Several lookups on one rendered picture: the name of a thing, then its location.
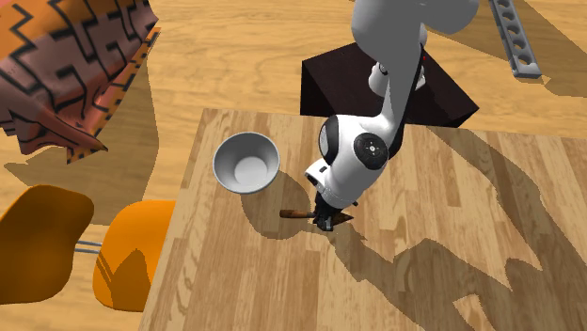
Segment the grey bowl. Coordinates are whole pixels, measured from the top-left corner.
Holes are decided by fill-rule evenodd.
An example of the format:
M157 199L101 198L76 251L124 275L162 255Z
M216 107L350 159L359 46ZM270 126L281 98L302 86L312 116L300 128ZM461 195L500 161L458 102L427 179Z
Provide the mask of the grey bowl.
M225 139L213 158L216 180L239 195L255 194L270 185L280 167L275 143L257 132L241 132Z

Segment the dark robot stand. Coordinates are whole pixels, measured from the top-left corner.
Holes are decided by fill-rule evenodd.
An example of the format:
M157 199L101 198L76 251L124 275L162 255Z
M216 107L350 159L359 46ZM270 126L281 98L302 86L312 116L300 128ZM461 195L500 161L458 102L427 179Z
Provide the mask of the dark robot stand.
M383 98L368 85L374 64L354 43L304 60L300 114L377 116ZM479 106L428 53L423 54L423 69L425 84L407 102L408 124L457 128L478 111Z

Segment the orange chair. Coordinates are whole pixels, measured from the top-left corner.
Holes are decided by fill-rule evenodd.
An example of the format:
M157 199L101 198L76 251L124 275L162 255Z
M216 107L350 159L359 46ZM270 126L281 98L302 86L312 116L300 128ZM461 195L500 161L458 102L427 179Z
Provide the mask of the orange chair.
M24 191L0 216L0 305L33 303L59 293L75 253L97 256L96 299L117 310L143 311L175 203L145 200L121 210L100 243L81 236L92 200L52 185Z

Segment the orange zigzag patterned cloth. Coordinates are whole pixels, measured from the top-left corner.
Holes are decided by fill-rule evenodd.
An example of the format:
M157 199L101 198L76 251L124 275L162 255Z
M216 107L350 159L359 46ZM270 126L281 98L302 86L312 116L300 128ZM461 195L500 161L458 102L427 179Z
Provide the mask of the orange zigzag patterned cloth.
M159 35L149 0L0 0L0 128L22 154L104 150L115 114Z

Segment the brown wooden-handled knife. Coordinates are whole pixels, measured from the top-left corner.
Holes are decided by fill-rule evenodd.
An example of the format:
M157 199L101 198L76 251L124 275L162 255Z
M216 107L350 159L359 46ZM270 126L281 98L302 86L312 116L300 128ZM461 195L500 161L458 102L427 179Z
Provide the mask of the brown wooden-handled knife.
M297 211L297 210L280 210L279 216L281 218L300 218L300 219L302 219L302 218L311 219L311 218L317 217L317 215L315 213L303 212L303 211ZM334 227L340 223L344 223L344 222L352 220L352 219L353 219L352 215L349 215L346 213L336 213L330 217L329 224L332 227Z

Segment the grey perforated metal rail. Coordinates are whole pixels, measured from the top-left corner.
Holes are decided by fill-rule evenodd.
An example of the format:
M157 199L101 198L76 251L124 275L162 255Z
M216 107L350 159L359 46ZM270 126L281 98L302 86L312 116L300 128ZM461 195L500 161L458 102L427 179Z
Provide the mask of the grey perforated metal rail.
M512 74L516 78L538 79L542 72L519 20L513 0L488 0Z

